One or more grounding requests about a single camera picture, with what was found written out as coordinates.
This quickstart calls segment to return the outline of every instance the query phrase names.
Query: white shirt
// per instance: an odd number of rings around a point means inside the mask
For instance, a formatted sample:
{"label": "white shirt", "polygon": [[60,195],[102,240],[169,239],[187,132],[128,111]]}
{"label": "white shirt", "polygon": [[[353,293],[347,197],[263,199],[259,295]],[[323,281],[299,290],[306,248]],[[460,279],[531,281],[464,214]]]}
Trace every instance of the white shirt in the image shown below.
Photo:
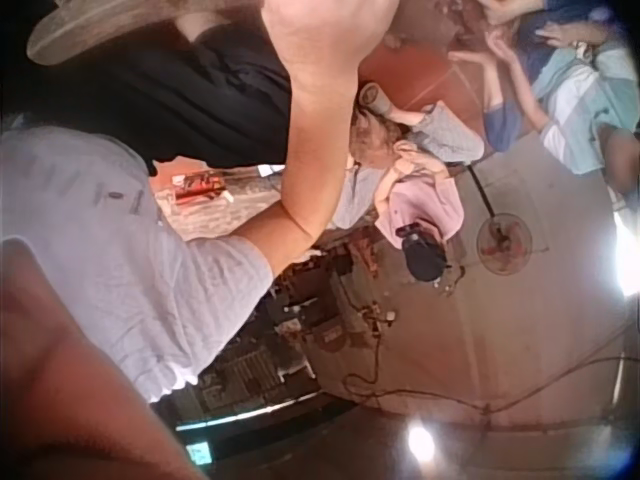
{"label": "white shirt", "polygon": [[182,241],[142,159],[114,140],[9,132],[1,162],[2,239],[30,246],[82,331],[147,401],[196,383],[273,281],[243,238]]}

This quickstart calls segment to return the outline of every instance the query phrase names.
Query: gray garment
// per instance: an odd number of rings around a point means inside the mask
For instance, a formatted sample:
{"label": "gray garment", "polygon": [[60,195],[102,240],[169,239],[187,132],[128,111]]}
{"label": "gray garment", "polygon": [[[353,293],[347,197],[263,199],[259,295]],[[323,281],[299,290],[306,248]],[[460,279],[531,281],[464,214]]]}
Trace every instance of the gray garment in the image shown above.
{"label": "gray garment", "polygon": [[345,176],[340,202],[327,228],[347,230],[353,227],[371,207],[384,174],[385,170],[365,167],[349,170]]}
{"label": "gray garment", "polygon": [[155,401],[197,375],[273,281],[240,237],[184,242],[142,159],[108,138],[55,127],[2,136],[2,240],[29,245],[97,347]]}
{"label": "gray garment", "polygon": [[444,102],[428,106],[424,112],[424,119],[411,128],[407,140],[447,163],[471,163],[482,158],[482,137],[467,127]]}

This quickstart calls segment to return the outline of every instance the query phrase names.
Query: person in pink shirt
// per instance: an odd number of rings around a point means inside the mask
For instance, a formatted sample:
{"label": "person in pink shirt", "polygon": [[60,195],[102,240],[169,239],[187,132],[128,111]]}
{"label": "person in pink shirt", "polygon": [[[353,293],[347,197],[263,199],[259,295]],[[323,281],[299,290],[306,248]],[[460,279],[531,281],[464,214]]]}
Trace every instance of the person in pink shirt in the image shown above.
{"label": "person in pink shirt", "polygon": [[400,158],[380,181],[374,196],[376,227],[404,252],[417,280],[433,282],[448,266],[446,242],[464,220],[455,180],[445,164],[412,142],[396,146]]}

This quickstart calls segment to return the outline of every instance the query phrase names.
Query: pink shirt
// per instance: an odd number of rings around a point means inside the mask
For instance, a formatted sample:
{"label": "pink shirt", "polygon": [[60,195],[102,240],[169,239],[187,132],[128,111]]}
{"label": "pink shirt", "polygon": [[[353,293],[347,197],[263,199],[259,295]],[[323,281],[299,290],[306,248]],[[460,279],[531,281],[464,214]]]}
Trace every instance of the pink shirt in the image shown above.
{"label": "pink shirt", "polygon": [[396,183],[389,197],[389,210],[378,218],[376,227],[400,249],[402,239],[396,230],[418,218],[436,225],[444,241],[460,230],[464,210],[453,178],[434,182],[431,177],[423,176]]}

